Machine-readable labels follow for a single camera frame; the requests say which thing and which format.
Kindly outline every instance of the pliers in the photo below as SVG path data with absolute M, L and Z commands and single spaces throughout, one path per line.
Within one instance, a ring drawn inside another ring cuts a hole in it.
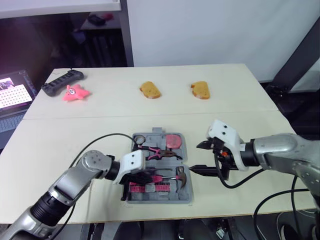
M 160 160 L 163 157 L 170 158 L 170 157 L 177 157 L 178 159 L 182 159 L 182 157 L 178 156 L 174 151 L 168 150 L 161 150 L 159 147 L 150 147 L 150 146 L 138 146 L 138 149 L 147 150 L 150 152 L 155 153 L 147 158 L 147 160 L 156 159 Z

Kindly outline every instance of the black cable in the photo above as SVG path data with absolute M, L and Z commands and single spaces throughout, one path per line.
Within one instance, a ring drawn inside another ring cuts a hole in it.
M 259 240 L 263 240 L 263 238 L 261 237 L 260 233 L 259 233 L 259 230 L 258 230 L 258 225 L 257 225 L 257 216 L 258 216 L 258 211 L 259 209 L 262 207 L 263 204 L 265 204 L 266 201 L 276 197 L 276 196 L 279 196 L 279 195 L 282 195 L 282 194 L 289 194 L 291 192 L 307 192 L 309 191 L 309 189 L 307 188 L 303 188 L 303 189 L 294 189 L 294 190 L 286 190 L 286 191 L 280 191 L 280 192 L 277 192 L 275 194 L 272 194 L 268 197 L 266 197 L 264 200 L 262 200 L 262 202 L 259 203 L 259 205 L 256 207 L 256 209 L 254 210 L 254 214 L 253 214 L 253 225 L 254 225 L 254 230 L 255 230 L 255 234 L 256 236 L 258 237 Z
M 292 181 L 291 190 L 295 189 L 297 179 L 298 179 L 298 177 L 294 176 L 293 181 Z M 295 192 L 294 191 L 291 192 L 291 203 L 292 203 L 292 210 L 293 210 L 293 216 L 294 216 L 296 231 L 298 233 L 299 239 L 303 239 L 302 238 L 302 234 L 301 234 L 300 225 L 299 225 L 299 222 L 298 222 L 298 217 L 297 217 L 297 210 L 296 210 L 296 204 L 295 204 Z
M 103 138 L 106 138 L 106 137 L 110 137 L 110 136 L 124 136 L 128 139 L 130 139 L 132 142 L 134 142 L 134 144 L 137 144 L 136 141 L 130 137 L 129 135 L 126 135 L 126 134 L 123 134 L 123 133 L 110 133 L 110 134 L 107 134 L 107 135 L 103 135 L 103 136 L 100 136 L 98 138 L 96 138 L 95 140 L 93 140 L 92 142 L 88 143 L 80 152 L 79 154 L 74 158 L 74 160 L 72 161 L 72 163 L 70 164 L 69 168 L 72 168 L 73 165 L 75 164 L 75 162 L 77 161 L 77 159 L 80 157 L 80 155 L 93 143 L 95 143 L 96 141 L 100 140 L 100 139 L 103 139 Z
M 228 185 L 221 173 L 221 169 L 220 169 L 220 166 L 219 166 L 219 161 L 218 161 L 218 155 L 215 153 L 214 154 L 214 162 L 215 162 L 215 167 L 216 167 L 216 170 L 217 170 L 217 173 L 218 173 L 218 177 L 221 181 L 221 183 L 223 184 L 223 186 L 225 186 L 226 188 L 228 189 L 235 189 L 239 186 L 241 186 L 242 184 L 244 184 L 245 182 L 247 182 L 248 180 L 252 179 L 254 176 L 258 175 L 259 173 L 262 173 L 264 171 L 264 169 L 260 169 L 258 171 L 255 171 L 254 173 L 252 173 L 251 175 L 247 176 L 245 179 L 241 180 L 240 182 L 238 182 L 237 184 L 235 185 Z
M 54 239 L 61 233 L 61 231 L 65 228 L 65 226 L 66 226 L 67 223 L 69 222 L 72 214 L 74 213 L 75 207 L 76 207 L 76 204 L 73 205 L 73 207 L 72 207 L 72 209 L 71 209 L 71 212 L 70 212 L 68 218 L 65 220 L 64 224 L 63 224 L 63 225 L 60 227 L 60 229 L 55 233 L 55 235 L 50 238 L 50 240 L 54 240 Z
M 244 236 L 244 234 L 243 234 L 238 228 L 236 228 L 236 230 L 238 231 L 238 233 L 241 235 L 241 237 L 242 237 L 244 240 L 247 240 L 247 238 Z
M 123 133 L 110 133 L 110 134 L 107 134 L 107 135 L 103 135 L 103 136 L 100 136 L 98 138 L 96 138 L 95 140 L 91 141 L 90 143 L 88 143 L 79 153 L 78 155 L 73 159 L 72 163 L 70 164 L 69 166 L 69 169 L 72 168 L 75 164 L 75 162 L 77 161 L 77 159 L 80 157 L 80 155 L 93 143 L 95 143 L 96 141 L 100 140 L 100 139 L 103 139 L 103 138 L 106 138 L 106 137 L 110 137 L 110 136 L 124 136 L 128 139 L 130 139 L 135 145 L 137 144 L 136 141 L 130 137 L 129 135 L 126 135 L 126 134 L 123 134 Z M 60 229 L 56 232 L 56 234 L 50 238 L 50 240 L 54 240 L 60 233 L 61 231 L 65 228 L 65 226 L 67 225 L 67 223 L 69 222 L 72 214 L 74 213 L 74 210 L 75 210 L 75 207 L 76 207 L 76 204 L 73 205 L 72 207 L 72 210 L 68 216 L 68 218 L 66 219 L 66 221 L 64 222 L 64 224 L 60 227 Z

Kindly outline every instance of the black remote control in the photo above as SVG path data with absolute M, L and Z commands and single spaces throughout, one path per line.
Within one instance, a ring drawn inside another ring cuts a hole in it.
M 57 91 L 76 80 L 84 79 L 84 74 L 77 70 L 69 70 L 65 75 L 45 83 L 41 88 L 50 97 L 54 97 Z

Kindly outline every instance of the pink starfish toy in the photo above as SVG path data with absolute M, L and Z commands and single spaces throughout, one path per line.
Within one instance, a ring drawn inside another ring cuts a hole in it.
M 66 86 L 67 92 L 63 96 L 64 101 L 72 101 L 75 99 L 84 99 L 86 96 L 90 94 L 89 91 L 81 88 L 79 84 L 76 84 L 74 86 L 67 85 Z

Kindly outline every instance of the toast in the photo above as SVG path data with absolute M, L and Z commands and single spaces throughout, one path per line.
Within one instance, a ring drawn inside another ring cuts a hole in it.
M 206 81 L 197 81 L 191 85 L 192 93 L 199 99 L 209 99 L 210 92 Z
M 146 81 L 144 84 L 142 84 L 140 91 L 143 92 L 143 95 L 148 99 L 157 99 L 161 96 L 160 91 L 152 81 Z

